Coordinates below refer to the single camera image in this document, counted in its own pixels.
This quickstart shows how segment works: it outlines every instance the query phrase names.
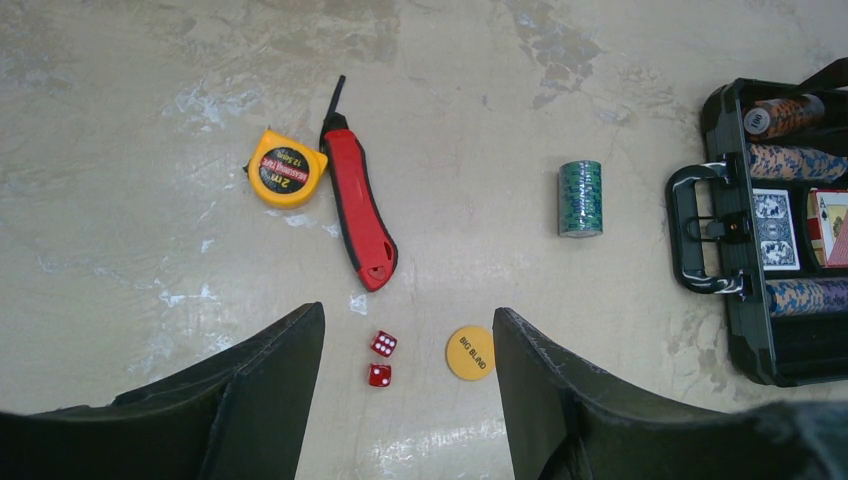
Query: yellow disc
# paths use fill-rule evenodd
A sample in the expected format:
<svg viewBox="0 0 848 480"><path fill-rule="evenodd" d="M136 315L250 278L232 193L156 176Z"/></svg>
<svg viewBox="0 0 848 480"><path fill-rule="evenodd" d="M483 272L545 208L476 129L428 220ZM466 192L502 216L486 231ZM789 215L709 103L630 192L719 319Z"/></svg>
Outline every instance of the yellow disc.
<svg viewBox="0 0 848 480"><path fill-rule="evenodd" d="M480 380L495 368L495 342L483 327L463 327L448 340L451 371L463 380Z"/></svg>
<svg viewBox="0 0 848 480"><path fill-rule="evenodd" d="M315 193L327 156L272 130L265 130L247 178L259 198L277 208L303 205Z"/></svg>

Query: red handle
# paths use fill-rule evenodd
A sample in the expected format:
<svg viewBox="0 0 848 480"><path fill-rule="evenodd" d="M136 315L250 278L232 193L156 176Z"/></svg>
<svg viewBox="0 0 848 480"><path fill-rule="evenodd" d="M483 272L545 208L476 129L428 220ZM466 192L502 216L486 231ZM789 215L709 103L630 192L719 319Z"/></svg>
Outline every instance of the red handle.
<svg viewBox="0 0 848 480"><path fill-rule="evenodd" d="M324 141L345 248L365 288L376 291L395 272L397 246L374 204L365 151L347 129L327 132Z"/></svg>

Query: deck of cards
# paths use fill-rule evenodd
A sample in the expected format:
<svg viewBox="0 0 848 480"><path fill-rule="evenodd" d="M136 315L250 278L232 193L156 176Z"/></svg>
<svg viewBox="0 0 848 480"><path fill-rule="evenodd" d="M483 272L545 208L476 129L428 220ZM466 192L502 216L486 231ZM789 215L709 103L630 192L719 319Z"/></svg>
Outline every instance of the deck of cards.
<svg viewBox="0 0 848 480"><path fill-rule="evenodd" d="M807 227L810 230L810 243L822 267L848 267L848 229L842 228L846 217L848 191L810 190Z"/></svg>
<svg viewBox="0 0 848 480"><path fill-rule="evenodd" d="M789 192L755 188L753 193L763 270L800 270Z"/></svg>

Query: concrete floor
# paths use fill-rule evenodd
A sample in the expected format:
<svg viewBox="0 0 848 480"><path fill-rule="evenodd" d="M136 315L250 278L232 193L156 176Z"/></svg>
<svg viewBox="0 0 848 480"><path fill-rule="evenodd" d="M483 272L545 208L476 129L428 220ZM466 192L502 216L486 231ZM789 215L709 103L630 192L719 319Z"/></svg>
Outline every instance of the concrete floor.
<svg viewBox="0 0 848 480"><path fill-rule="evenodd" d="M298 478L511 478L497 378L450 334L511 306L643 388L723 411L845 399L752 384L721 299L671 275L663 185L736 77L797 82L848 42L843 0L0 2L0 408L102 405L298 305L327 314ZM400 250L364 297L332 188L275 211L263 129L339 109ZM604 168L605 233L556 235L555 171ZM394 383L368 387L376 329Z"/></svg>

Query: stack of poker chips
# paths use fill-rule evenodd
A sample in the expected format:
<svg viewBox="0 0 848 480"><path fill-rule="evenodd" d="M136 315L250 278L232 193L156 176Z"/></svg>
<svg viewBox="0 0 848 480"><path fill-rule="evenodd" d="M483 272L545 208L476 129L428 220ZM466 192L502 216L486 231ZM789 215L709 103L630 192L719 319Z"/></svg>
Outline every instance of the stack of poker chips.
<svg viewBox="0 0 848 480"><path fill-rule="evenodd" d="M559 236L593 237L604 231L601 164L592 160L559 167Z"/></svg>
<svg viewBox="0 0 848 480"><path fill-rule="evenodd" d="M748 144L751 178L833 182L848 172L848 159L812 148Z"/></svg>
<svg viewBox="0 0 848 480"><path fill-rule="evenodd" d="M819 125L824 103L815 95L754 102L742 125L752 142L782 137Z"/></svg>
<svg viewBox="0 0 848 480"><path fill-rule="evenodd" d="M768 280L773 317L848 312L848 278Z"/></svg>

